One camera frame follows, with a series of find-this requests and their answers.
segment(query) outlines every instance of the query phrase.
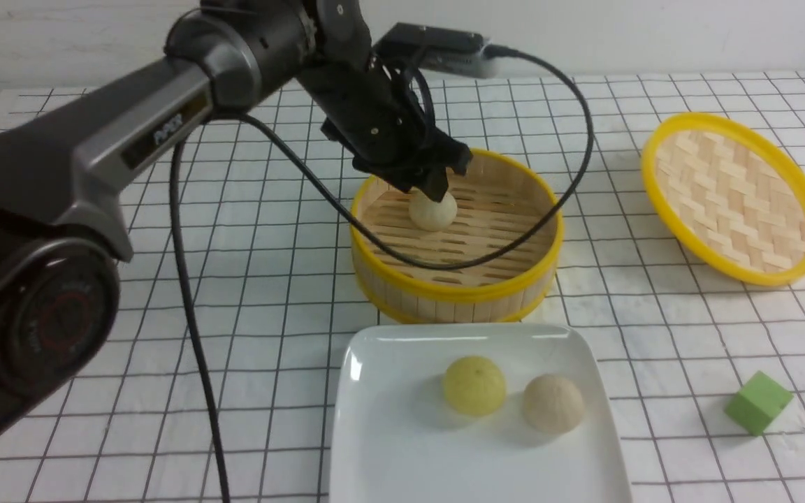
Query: white wall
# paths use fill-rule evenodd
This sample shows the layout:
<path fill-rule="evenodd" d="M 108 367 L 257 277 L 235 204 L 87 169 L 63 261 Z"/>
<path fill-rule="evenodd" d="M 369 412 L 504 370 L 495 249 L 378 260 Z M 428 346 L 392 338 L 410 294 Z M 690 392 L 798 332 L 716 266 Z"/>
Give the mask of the white wall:
<path fill-rule="evenodd" d="M 805 0 L 361 3 L 375 37 L 396 20 L 471 29 L 570 73 L 805 69 Z M 0 89 L 111 80 L 157 57 L 169 24 L 194 4 L 0 0 Z"/>

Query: black grid line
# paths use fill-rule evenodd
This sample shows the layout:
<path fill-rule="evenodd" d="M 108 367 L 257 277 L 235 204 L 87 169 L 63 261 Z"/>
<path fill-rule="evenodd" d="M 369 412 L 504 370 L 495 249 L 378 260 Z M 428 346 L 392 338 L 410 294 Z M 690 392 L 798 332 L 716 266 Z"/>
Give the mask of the black grid line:
<path fill-rule="evenodd" d="M 608 86 L 608 88 L 610 88 L 610 86 L 611 86 L 610 82 L 607 83 L 607 86 Z M 635 145 L 635 149 L 640 150 L 638 145 Z M 622 213 L 625 214 L 625 210 L 623 209 L 623 202 L 620 201 L 620 198 L 617 198 L 617 203 L 620 205 L 620 210 L 622 211 Z M 632 225 L 630 225 L 629 220 L 626 221 L 626 229 L 629 229 L 630 238 L 632 238 L 633 241 L 634 241 L 635 240 L 635 233 L 632 230 Z M 635 245 L 635 246 L 636 246 L 636 254 L 639 255 L 639 261 L 641 262 L 641 266 L 642 266 L 643 270 L 645 271 L 645 276 L 646 276 L 646 278 L 648 278 L 648 283 L 651 284 L 651 290 L 652 290 L 652 293 L 654 293 L 654 300 L 657 303 L 658 312 L 660 313 L 660 318 L 664 321 L 664 323 L 666 323 L 667 322 L 667 315 L 665 315 L 664 307 L 660 304 L 660 298 L 658 297 L 657 287 L 655 286 L 654 281 L 651 278 L 651 273 L 649 273 L 649 271 L 648 271 L 648 266 L 646 266 L 644 258 L 641 257 L 638 245 Z M 695 392 L 694 392 L 694 386 L 691 384 L 691 379 L 690 379 L 690 376 L 689 376 L 689 373 L 688 373 L 687 369 L 685 369 L 684 360 L 681 359 L 681 355 L 679 353 L 679 347 L 678 347 L 678 344 L 676 343 L 675 336 L 673 334 L 673 328 L 671 328 L 669 325 L 667 325 L 667 333 L 670 335 L 670 341 L 673 343 L 673 348 L 674 348 L 675 353 L 676 353 L 676 359 L 679 362 L 679 366 L 681 367 L 681 371 L 683 372 L 685 382 L 688 385 L 690 394 L 692 395 L 691 400 L 694 402 L 694 407 L 695 407 L 695 410 L 697 411 L 697 417 L 700 418 L 700 424 L 702 424 L 702 427 L 704 429 L 704 433 L 706 434 L 707 443 L 709 443 L 709 446 L 710 446 L 710 451 L 713 453 L 713 458 L 716 459 L 716 468 L 718 468 L 719 474 L 722 475 L 722 478 L 725 480 L 725 471 L 723 470 L 723 464 L 722 464 L 721 461 L 719 461 L 719 456 L 716 455 L 716 446 L 713 445 L 713 439 L 710 437 L 709 426 L 707 426 L 707 424 L 706 424 L 706 420 L 704 419 L 704 414 L 703 414 L 702 408 L 700 407 L 700 403 L 697 401 L 697 397 L 696 397 Z M 626 354 L 627 354 L 627 356 L 630 357 L 630 360 L 632 360 L 632 356 L 630 356 L 630 348 L 629 348 L 629 346 L 627 346 L 627 344 L 625 342 L 626 341 L 624 340 L 623 341 L 623 346 L 626 349 Z M 651 421 L 648 421 L 648 427 L 649 427 L 649 430 L 651 430 L 651 432 L 652 432 L 652 439 L 653 439 L 653 437 L 654 437 L 654 435 L 653 435 L 654 429 L 653 429 L 653 426 L 651 425 Z M 664 465 L 664 466 L 662 466 L 662 468 L 664 469 L 664 474 L 666 474 L 667 473 L 667 466 Z M 728 488 L 728 486 L 726 486 L 725 489 L 728 492 L 729 500 L 731 500 L 732 503 L 734 503 L 734 496 L 732 496 L 732 491 Z"/>
<path fill-rule="evenodd" d="M 769 120 L 767 120 L 767 118 L 765 116 L 763 117 L 763 120 L 767 121 L 767 123 L 769 123 Z M 748 298 L 750 298 L 750 291 L 747 291 L 747 294 L 748 294 Z M 799 299 L 797 299 L 796 293 L 793 293 L 793 297 L 795 297 L 797 305 L 799 305 L 801 307 L 801 309 L 803 309 L 803 305 L 799 302 Z M 763 318 L 760 316 L 760 311 L 758 311 L 757 305 L 755 305 L 754 302 L 751 302 L 750 305 L 753 306 L 753 311 L 756 312 L 757 318 L 762 321 Z M 772 344 L 773 348 L 776 348 L 776 356 L 777 356 L 778 361 L 781 364 L 782 368 L 785 370 L 785 374 L 787 375 L 789 382 L 791 382 L 791 385 L 793 386 L 794 389 L 797 389 L 797 383 L 795 382 L 795 377 L 792 376 L 791 370 L 789 370 L 787 365 L 785 364 L 785 359 L 783 359 L 783 356 L 780 353 L 780 351 L 778 350 L 778 347 L 776 346 L 776 344 L 774 344 L 774 341 L 773 341 L 773 338 L 772 338 L 772 332 L 769 330 L 769 326 L 767 326 L 766 324 L 763 324 L 763 328 L 766 331 L 767 337 L 769 338 L 769 343 Z M 805 413 L 805 400 L 803 399 L 803 395 L 801 393 L 798 393 L 796 395 L 797 395 L 796 399 L 799 401 L 799 404 L 801 405 L 801 407 L 802 407 L 802 409 L 803 409 L 803 411 Z"/>
<path fill-rule="evenodd" d="M 312 113 L 313 113 L 314 106 L 310 105 L 310 123 L 312 122 Z M 305 154 L 309 152 L 309 141 L 307 141 L 307 149 L 304 150 L 303 158 L 306 159 L 307 157 Z M 300 186 L 300 199 L 303 199 L 303 185 Z M 298 235 L 300 235 L 300 205 L 297 206 L 297 217 L 296 217 L 297 225 L 294 226 L 294 233 L 293 233 L 293 242 L 296 245 Z M 291 274 L 293 274 L 293 267 L 294 267 L 294 255 L 295 249 L 291 249 Z M 291 284 L 288 282 L 288 291 L 285 293 L 285 302 L 290 302 L 291 299 Z M 287 331 L 287 321 L 288 321 L 288 309 L 284 310 L 284 319 L 282 319 L 282 336 L 278 339 L 278 367 L 281 368 L 281 360 L 282 360 L 282 350 L 284 349 L 284 335 L 285 331 Z M 275 401 L 278 399 L 278 381 L 280 379 L 280 372 L 281 370 L 275 370 L 275 382 L 272 383 L 272 403 L 269 407 L 269 423 L 268 429 L 266 430 L 266 449 L 269 448 L 269 442 L 272 439 L 272 420 L 275 417 Z M 256 492 L 256 500 L 262 501 L 263 499 L 263 490 L 266 487 L 266 464 L 268 464 L 268 450 L 263 454 L 263 466 L 260 470 L 259 474 L 259 491 Z"/>
<path fill-rule="evenodd" d="M 556 120 L 555 117 L 552 117 L 553 123 L 555 123 L 555 120 Z M 567 166 L 567 171 L 568 172 L 572 171 L 572 169 L 570 168 L 569 165 Z M 586 218 L 585 218 L 584 214 L 582 214 L 582 211 L 580 213 L 581 213 L 582 223 L 586 227 L 586 230 L 587 230 L 587 233 L 588 233 L 588 223 L 586 221 Z M 598 260 L 598 253 L 597 253 L 597 250 L 595 249 L 595 246 L 591 245 L 590 247 L 592 249 L 592 254 L 595 257 L 595 263 L 600 263 L 600 261 Z M 611 297 L 610 297 L 610 293 L 609 293 L 610 289 L 608 289 L 607 280 L 606 280 L 606 278 L 604 278 L 604 275 L 601 276 L 601 283 L 604 284 L 604 292 L 607 293 L 607 306 L 611 310 L 611 316 L 613 316 L 614 322 L 617 322 L 617 313 L 616 313 L 616 310 L 614 309 L 614 303 L 612 302 Z M 567 302 L 565 302 L 562 299 L 561 305 L 563 306 L 563 311 L 565 311 L 565 315 L 567 317 L 568 324 L 572 325 L 571 316 L 570 316 L 570 313 L 568 312 L 568 309 L 567 309 Z M 623 329 L 621 327 L 619 327 L 619 324 L 618 324 L 618 327 L 617 327 L 617 331 L 620 332 L 620 339 L 621 339 L 621 342 L 623 344 L 623 348 L 625 349 L 626 348 L 626 339 L 625 339 L 625 335 L 623 334 Z M 630 376 L 630 378 L 632 378 L 632 382 L 635 385 L 636 394 L 639 396 L 640 403 L 641 403 L 641 408 L 642 408 L 642 413 L 645 414 L 645 421 L 648 424 L 648 430 L 649 430 L 649 432 L 652 432 L 652 436 L 653 436 L 653 427 L 651 426 L 651 417 L 648 415 L 648 407 L 645 405 L 645 400 L 642 398 L 641 386 L 639 385 L 639 376 L 636 373 L 635 366 L 632 365 L 632 362 L 629 362 L 629 367 L 630 367 L 630 373 L 632 373 L 632 376 Z M 660 446 L 658 446 L 657 440 L 652 440 L 652 443 L 654 444 L 655 454 L 657 454 L 657 459 L 655 459 L 655 461 L 660 466 L 660 471 L 661 471 L 662 476 L 664 477 L 664 482 L 668 483 L 669 480 L 667 478 L 667 470 L 665 470 L 664 458 L 662 458 L 662 455 L 661 455 L 661 452 L 660 452 Z M 670 499 L 672 500 L 673 499 L 673 490 L 670 490 L 669 486 L 667 486 L 667 489 L 668 489 L 668 491 L 670 493 Z"/>

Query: bamboo steamer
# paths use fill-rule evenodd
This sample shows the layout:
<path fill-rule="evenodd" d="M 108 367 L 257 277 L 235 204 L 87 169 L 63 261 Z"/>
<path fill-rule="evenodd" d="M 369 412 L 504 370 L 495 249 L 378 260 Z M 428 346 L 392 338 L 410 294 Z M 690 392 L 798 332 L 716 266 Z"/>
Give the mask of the bamboo steamer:
<path fill-rule="evenodd" d="M 507 245 L 551 209 L 555 194 L 521 163 L 472 152 L 466 176 L 449 173 L 459 210 L 447 229 L 431 233 L 413 226 L 411 195 L 375 176 L 358 190 L 352 213 L 387 245 L 422 261 L 466 261 Z M 466 270 L 434 271 L 394 260 L 351 227 L 352 262 L 367 299 L 396 321 L 520 321 L 552 289 L 564 228 L 557 213 L 510 254 Z"/>

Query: black cable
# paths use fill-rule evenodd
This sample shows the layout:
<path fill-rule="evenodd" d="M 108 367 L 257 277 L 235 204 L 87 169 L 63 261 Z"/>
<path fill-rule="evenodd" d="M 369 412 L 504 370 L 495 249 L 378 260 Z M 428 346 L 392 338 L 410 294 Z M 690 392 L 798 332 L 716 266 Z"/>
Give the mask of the black cable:
<path fill-rule="evenodd" d="M 582 112 L 586 119 L 586 150 L 585 153 L 583 154 L 582 163 L 581 165 L 579 165 L 579 169 L 573 176 L 573 181 L 571 182 L 567 190 L 564 191 L 563 194 L 561 194 L 561 197 L 558 199 L 558 201 L 556 201 L 555 205 L 551 207 L 549 212 L 544 214 L 543 217 L 540 217 L 536 225 L 531 227 L 531 229 L 528 229 L 528 231 L 525 232 L 523 235 L 521 235 L 519 238 L 515 239 L 512 242 L 509 242 L 508 245 L 502 246 L 502 248 L 496 249 L 496 251 L 492 251 L 490 252 L 490 254 L 483 255 L 482 257 L 479 258 L 474 258 L 473 260 L 470 261 L 436 264 L 436 263 L 419 261 L 417 258 L 412 258 L 404 254 L 400 254 L 399 251 L 396 251 L 395 249 L 387 246 L 386 243 L 381 241 L 380 238 L 374 235 L 374 233 L 371 233 L 371 231 L 368 230 L 368 227 L 363 225 L 360 220 L 356 219 L 355 216 L 352 213 L 350 213 L 349 210 L 346 209 L 344 205 L 338 201 L 338 198 L 334 197 L 331 191 L 329 191 L 326 188 L 326 186 L 319 181 L 319 178 L 316 178 L 316 175 L 313 175 L 313 172 L 306 166 L 306 163 L 304 163 L 303 160 L 301 160 L 300 157 L 297 156 L 297 154 L 295 154 L 293 150 L 291 150 L 291 148 L 288 147 L 288 145 L 281 138 L 279 138 L 277 134 L 274 133 L 274 131 L 272 131 L 271 129 L 268 128 L 268 126 L 263 124 L 262 121 L 259 121 L 259 119 L 255 117 L 250 117 L 249 115 L 246 114 L 237 114 L 237 113 L 221 115 L 220 119 L 237 120 L 244 124 L 249 124 L 259 129 L 262 132 L 262 134 L 265 134 L 266 137 L 269 140 L 271 140 L 272 143 L 274 143 L 275 146 L 277 146 L 278 149 L 281 150 L 281 152 L 283 152 L 284 155 L 288 157 L 288 159 L 291 160 L 291 163 L 293 163 L 294 166 L 297 166 L 297 169 L 300 169 L 300 171 L 307 178 L 307 180 L 310 181 L 310 184 L 313 184 L 313 186 L 316 187 L 316 190 L 319 191 L 319 194 L 321 194 L 322 197 L 325 198 L 325 200 L 331 204 L 333 209 L 338 211 L 338 213 L 340 213 L 341 216 L 344 217 L 344 219 L 347 222 L 349 222 L 349 225 L 353 226 L 358 232 L 361 233 L 361 235 L 364 235 L 365 238 L 368 239 L 368 241 L 371 241 L 371 243 L 373 243 L 374 246 L 377 246 L 377 248 L 380 249 L 380 251 L 383 251 L 385 254 L 393 258 L 396 258 L 397 261 L 400 261 L 404 264 L 408 264 L 417 268 L 425 268 L 426 270 L 461 270 L 461 268 L 472 268 L 475 266 L 479 266 L 481 264 L 485 264 L 486 262 L 495 260 L 495 258 L 499 258 L 502 255 L 508 254 L 508 252 L 510 252 L 512 249 L 515 249 L 518 246 L 523 245 L 524 242 L 527 242 L 530 238 L 533 238 L 533 236 L 536 235 L 536 233 L 539 232 L 539 230 L 543 226 L 545 226 L 549 222 L 549 220 L 553 219 L 555 214 L 561 210 L 561 207 L 565 203 L 567 203 L 567 200 L 569 200 L 569 198 L 571 198 L 571 196 L 574 194 L 577 186 L 579 185 L 579 182 L 582 181 L 582 177 L 586 174 L 586 171 L 588 170 L 588 163 L 590 163 L 592 157 L 592 149 L 595 145 L 595 128 L 592 124 L 592 115 L 590 113 L 590 109 L 588 109 L 588 102 L 586 101 L 584 96 L 582 96 L 582 93 L 579 92 L 579 89 L 576 87 L 576 84 L 573 83 L 572 80 L 570 80 L 562 71 L 558 70 L 555 66 L 552 66 L 552 64 L 546 63 L 545 61 L 537 57 L 534 57 L 534 55 L 525 54 L 516 49 L 504 48 L 501 47 L 501 45 L 489 45 L 489 47 L 486 48 L 485 54 L 487 57 L 490 58 L 512 57 L 529 61 L 530 63 L 537 64 L 538 66 L 541 66 L 544 69 L 550 71 L 550 73 L 552 73 L 559 80 L 561 80 L 561 82 L 565 83 L 565 85 L 568 86 L 569 89 L 571 89 L 571 92 L 576 97 L 577 101 L 579 102 L 579 105 L 582 107 Z"/>
<path fill-rule="evenodd" d="M 573 195 L 573 192 L 576 191 L 579 181 L 581 181 L 582 176 L 585 175 L 585 172 L 588 169 L 588 163 L 590 163 L 591 160 L 592 147 L 594 146 L 595 140 L 592 117 L 590 111 L 588 110 L 588 103 L 582 96 L 582 93 L 579 92 L 579 89 L 577 89 L 576 84 L 568 79 L 568 77 L 563 74 L 562 71 L 558 70 L 555 66 L 551 66 L 549 63 L 534 57 L 533 55 L 521 53 L 520 51 L 511 48 L 499 47 L 499 45 L 489 45 L 489 47 L 486 48 L 486 55 L 488 55 L 490 58 L 513 57 L 530 61 L 530 63 L 537 64 L 538 66 L 550 71 L 550 73 L 561 80 L 561 82 L 565 83 L 565 85 L 572 90 L 573 95 L 576 96 L 579 105 L 582 107 L 586 118 L 587 141 L 586 152 L 583 156 L 581 166 L 579 166 L 576 175 L 573 177 L 571 185 L 569 185 L 567 190 L 563 192 L 561 198 L 559 198 L 557 203 L 553 205 L 552 209 L 550 209 L 545 216 L 541 217 L 539 222 L 531 227 L 531 229 L 524 233 L 520 238 L 517 238 L 508 243 L 508 245 L 505 245 L 495 252 L 492 252 L 492 254 L 483 255 L 483 257 L 474 258 L 474 260 L 471 261 L 463 261 L 452 264 L 433 264 L 418 261 L 415 258 L 410 258 L 406 255 L 400 254 L 398 251 L 394 251 L 394 249 L 385 245 L 380 239 L 378 239 L 376 235 L 373 235 L 373 233 L 371 233 L 371 231 L 368 230 L 360 220 L 356 219 L 352 213 L 349 213 L 349 210 L 347 210 L 344 205 L 338 201 L 338 198 L 333 196 L 331 191 L 329 191 L 326 186 L 319 181 L 319 178 L 316 178 L 316 175 L 314 175 L 313 172 L 306 166 L 306 163 L 303 162 L 303 160 L 301 160 L 300 157 L 297 156 L 297 154 L 295 154 L 293 150 L 291 150 L 291 148 L 281 138 L 279 138 L 277 134 L 275 134 L 274 131 L 263 124 L 262 121 L 259 121 L 259 119 L 250 117 L 246 114 L 227 114 L 214 118 L 235 119 L 259 129 L 262 134 L 265 134 L 266 137 L 271 140 L 272 143 L 274 143 L 275 146 L 277 146 L 278 149 L 288 157 L 288 159 L 291 160 L 291 163 L 297 166 L 297 169 L 300 169 L 300 171 L 303 173 L 303 176 L 305 176 L 307 180 L 309 180 L 311 184 L 316 187 L 316 190 L 319 191 L 322 197 L 324 197 L 325 200 L 331 204 L 333 209 L 338 211 L 338 213 L 340 213 L 341 216 L 343 216 L 344 219 L 349 222 L 349 225 L 353 226 L 358 232 L 362 233 L 362 235 L 364 235 L 368 241 L 373 242 L 378 249 L 381 249 L 381 251 L 386 252 L 386 254 L 393 258 L 396 258 L 396 260 L 415 267 L 427 268 L 428 270 L 460 270 L 460 268 L 474 267 L 501 257 L 502 255 L 507 254 L 507 252 L 510 252 L 512 249 L 522 245 L 524 242 L 527 242 L 528 239 L 532 238 L 536 232 L 539 232 L 539 230 L 545 226 L 546 223 L 552 219 L 552 217 L 555 216 L 563 204 L 566 203 L 568 198 Z M 405 76 L 407 82 L 411 82 L 411 79 L 414 78 L 420 88 L 419 90 L 421 90 L 422 96 L 427 96 L 427 98 L 423 99 L 425 101 L 426 109 L 425 116 L 432 119 L 434 117 L 433 101 L 430 99 L 430 91 L 428 89 L 427 82 L 424 80 L 424 76 L 422 76 L 418 69 L 408 67 L 402 68 L 402 74 Z M 175 254 L 176 270 L 179 274 L 179 287 L 182 290 L 182 306 L 185 310 L 185 319 L 188 321 L 189 339 L 191 340 L 191 347 L 194 350 L 195 360 L 197 360 L 198 363 L 198 374 L 201 376 L 201 385 L 204 389 L 204 399 L 205 403 L 207 403 L 207 415 L 208 419 L 210 419 L 210 431 L 213 436 L 214 457 L 217 461 L 219 489 L 222 495 L 223 503 L 230 503 L 231 498 L 229 496 L 228 474 L 226 471 L 226 455 L 224 455 L 222 436 L 219 431 L 217 401 L 215 401 L 213 394 L 213 384 L 210 381 L 210 371 L 208 370 L 207 366 L 207 358 L 204 354 L 204 348 L 201 346 L 201 334 L 198 331 L 198 321 L 194 313 L 194 298 L 191 294 L 191 280 L 189 279 L 188 274 L 188 264 L 185 261 L 185 247 L 182 243 L 182 222 L 179 216 L 179 172 L 182 167 L 182 152 L 184 148 L 185 140 L 181 140 L 179 143 L 176 143 L 175 149 L 173 149 L 172 162 L 170 164 L 169 204 L 170 227 L 173 234 L 173 253 Z"/>
<path fill-rule="evenodd" d="M 201 332 L 198 331 L 198 319 L 194 314 L 194 297 L 191 295 L 191 280 L 188 276 L 188 264 L 185 263 L 185 246 L 182 244 L 182 223 L 179 220 L 179 171 L 182 167 L 182 151 L 185 140 L 176 143 L 173 160 L 170 164 L 170 227 L 173 229 L 173 255 L 176 260 L 176 271 L 179 273 L 179 289 L 182 290 L 182 306 L 185 308 L 185 319 L 188 322 L 188 337 L 194 349 L 194 359 L 198 363 L 201 385 L 204 388 L 204 400 L 207 402 L 207 415 L 210 417 L 210 431 L 213 435 L 213 454 L 217 459 L 219 490 L 223 503 L 230 503 L 229 478 L 226 472 L 226 455 L 223 452 L 223 439 L 219 433 L 219 417 L 217 401 L 213 395 L 213 384 L 210 382 L 210 371 L 207 369 L 207 357 L 201 346 Z"/>

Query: green cube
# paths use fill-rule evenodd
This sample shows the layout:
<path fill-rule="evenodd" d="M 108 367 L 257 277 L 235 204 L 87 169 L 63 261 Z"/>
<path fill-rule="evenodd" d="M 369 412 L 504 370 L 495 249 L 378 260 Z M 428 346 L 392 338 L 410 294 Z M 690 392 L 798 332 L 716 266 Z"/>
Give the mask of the green cube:
<path fill-rule="evenodd" d="M 725 415 L 744 427 L 754 437 L 763 434 L 793 395 L 770 376 L 757 372 L 725 407 Z"/>

